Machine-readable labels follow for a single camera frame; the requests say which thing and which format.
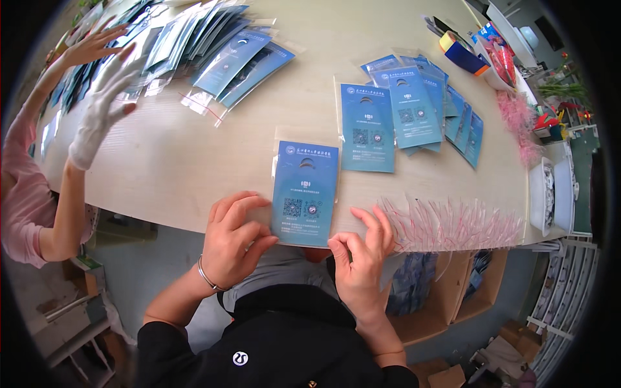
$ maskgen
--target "white glove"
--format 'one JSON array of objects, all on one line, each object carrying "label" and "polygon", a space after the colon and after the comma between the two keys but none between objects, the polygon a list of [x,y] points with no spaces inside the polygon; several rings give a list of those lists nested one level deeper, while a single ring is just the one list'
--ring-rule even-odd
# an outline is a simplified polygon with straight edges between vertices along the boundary
[{"label": "white glove", "polygon": [[110,128],[127,114],[134,111],[136,104],[124,104],[110,110],[118,93],[136,81],[139,70],[144,65],[137,60],[121,69],[127,55],[116,55],[104,69],[93,95],[86,108],[86,115],[78,127],[78,132],[69,145],[69,159],[79,169],[90,169],[95,154]]}]

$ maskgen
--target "white bowl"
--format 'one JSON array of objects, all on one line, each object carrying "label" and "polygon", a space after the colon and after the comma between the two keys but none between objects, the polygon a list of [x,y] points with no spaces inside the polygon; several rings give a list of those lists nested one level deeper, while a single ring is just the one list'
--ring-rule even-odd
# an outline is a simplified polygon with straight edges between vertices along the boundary
[{"label": "white bowl", "polygon": [[574,224],[574,185],[569,159],[554,166],[554,225],[571,233]]},{"label": "white bowl", "polygon": [[528,185],[530,186],[530,224],[542,231],[546,237],[550,229],[545,225],[545,175],[543,164],[552,167],[552,162],[542,157],[542,162],[528,173]]}]

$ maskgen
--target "white table surface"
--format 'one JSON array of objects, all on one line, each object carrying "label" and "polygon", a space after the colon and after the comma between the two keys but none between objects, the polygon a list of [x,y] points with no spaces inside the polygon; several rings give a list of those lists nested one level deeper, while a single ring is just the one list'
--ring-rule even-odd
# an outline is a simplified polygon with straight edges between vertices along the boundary
[{"label": "white table surface", "polygon": [[[138,109],[111,129],[87,172],[87,203],[203,233],[209,209],[221,197],[242,189],[271,197],[277,126],[300,127],[302,136],[309,130],[325,138],[336,136],[333,74],[359,74],[353,58],[381,47],[404,47],[422,50],[445,70],[449,83],[483,119],[478,168],[470,167],[445,142],[440,153],[420,151],[408,158],[397,151],[394,174],[342,171],[332,233],[364,232],[349,206],[370,209],[384,196],[404,207],[408,193],[440,202],[479,199],[488,209],[515,211],[525,220],[518,243],[556,236],[543,238],[528,224],[528,171],[520,163],[517,143],[503,126],[495,90],[447,59],[423,20],[437,16],[462,36],[478,30],[462,0],[256,0],[250,12],[277,17],[279,37],[307,51],[254,90],[218,128],[210,118],[181,105],[179,93],[189,87],[183,80],[173,81],[157,96],[139,99]],[[60,190],[67,148],[86,101],[62,117],[42,161],[38,147],[42,128],[59,107],[60,103],[48,107],[39,122],[35,153],[55,191]],[[250,216],[264,222],[269,217],[269,209]]]}]

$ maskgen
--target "hand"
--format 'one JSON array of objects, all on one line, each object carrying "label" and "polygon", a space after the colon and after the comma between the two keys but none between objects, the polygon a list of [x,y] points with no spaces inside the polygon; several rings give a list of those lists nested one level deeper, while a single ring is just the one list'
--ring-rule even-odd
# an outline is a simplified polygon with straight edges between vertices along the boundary
[{"label": "hand", "polygon": [[117,25],[111,29],[104,30],[104,27],[110,23],[112,19],[114,19],[114,16],[103,23],[97,30],[92,31],[86,38],[65,50],[61,58],[67,67],[82,65],[103,58],[104,56],[121,52],[121,47],[104,47],[108,42],[127,34],[127,30],[125,29],[127,24]]},{"label": "hand", "polygon": [[228,289],[255,270],[261,255],[277,241],[263,223],[244,223],[246,212],[271,202],[253,191],[240,191],[216,202],[209,212],[209,222],[202,249],[202,270],[216,286]]},{"label": "hand", "polygon": [[[373,214],[377,218],[357,207],[350,210],[368,227],[365,241],[357,233],[342,232],[329,239],[328,246],[336,264],[338,296],[360,319],[367,315],[383,314],[379,278],[384,258],[394,249],[395,242],[388,217],[379,206],[373,206]],[[347,249],[351,251],[352,262]]]},{"label": "hand", "polygon": [[136,109],[136,104],[124,104],[113,110],[110,106],[118,93],[127,89],[138,78],[141,61],[133,61],[125,68],[123,62],[131,54],[135,44],[125,47],[115,56],[99,76],[93,88],[86,115],[69,145],[69,159],[79,169],[90,169],[95,154],[110,128],[120,119]]}]

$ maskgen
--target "silver bangle bracelet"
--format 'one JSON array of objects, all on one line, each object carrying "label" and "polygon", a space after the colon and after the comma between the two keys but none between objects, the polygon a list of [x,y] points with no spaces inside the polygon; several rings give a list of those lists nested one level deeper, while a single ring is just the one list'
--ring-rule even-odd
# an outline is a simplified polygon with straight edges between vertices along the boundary
[{"label": "silver bangle bracelet", "polygon": [[218,290],[218,291],[228,291],[230,290],[230,288],[224,289],[224,288],[220,288],[218,287],[215,283],[211,282],[207,276],[205,276],[205,272],[202,271],[202,253],[200,256],[198,256],[198,273],[201,274],[202,278],[205,279],[205,282],[207,282],[207,284],[209,285],[209,287],[211,287],[212,290]]}]

